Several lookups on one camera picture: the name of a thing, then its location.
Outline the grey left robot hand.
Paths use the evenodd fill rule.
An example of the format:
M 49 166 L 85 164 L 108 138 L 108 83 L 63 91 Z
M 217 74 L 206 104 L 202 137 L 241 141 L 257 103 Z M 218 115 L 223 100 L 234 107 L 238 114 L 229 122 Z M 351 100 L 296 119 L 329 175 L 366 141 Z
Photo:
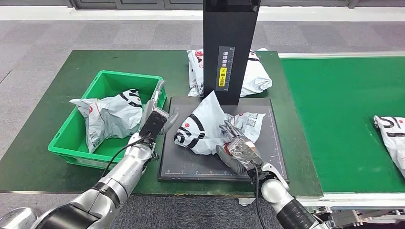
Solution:
M 164 135 L 171 129 L 179 117 L 178 107 L 173 110 L 171 115 L 158 107 L 159 96 L 162 93 L 164 84 L 164 80 L 157 83 L 151 99 L 146 103 L 140 122 L 139 135 L 141 136 L 156 138 L 157 135 Z

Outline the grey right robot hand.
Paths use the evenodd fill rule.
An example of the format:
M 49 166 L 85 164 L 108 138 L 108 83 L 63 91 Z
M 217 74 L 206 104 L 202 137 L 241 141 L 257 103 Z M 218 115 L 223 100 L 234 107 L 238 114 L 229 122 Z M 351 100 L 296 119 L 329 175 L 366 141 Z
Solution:
M 239 128 L 233 126 L 230 121 L 225 120 L 223 125 L 219 125 L 222 133 L 227 137 L 227 142 L 216 145 L 215 150 L 219 158 L 235 173 L 242 174 L 253 168 L 253 161 L 248 156 L 251 151 L 248 149 L 252 145 Z

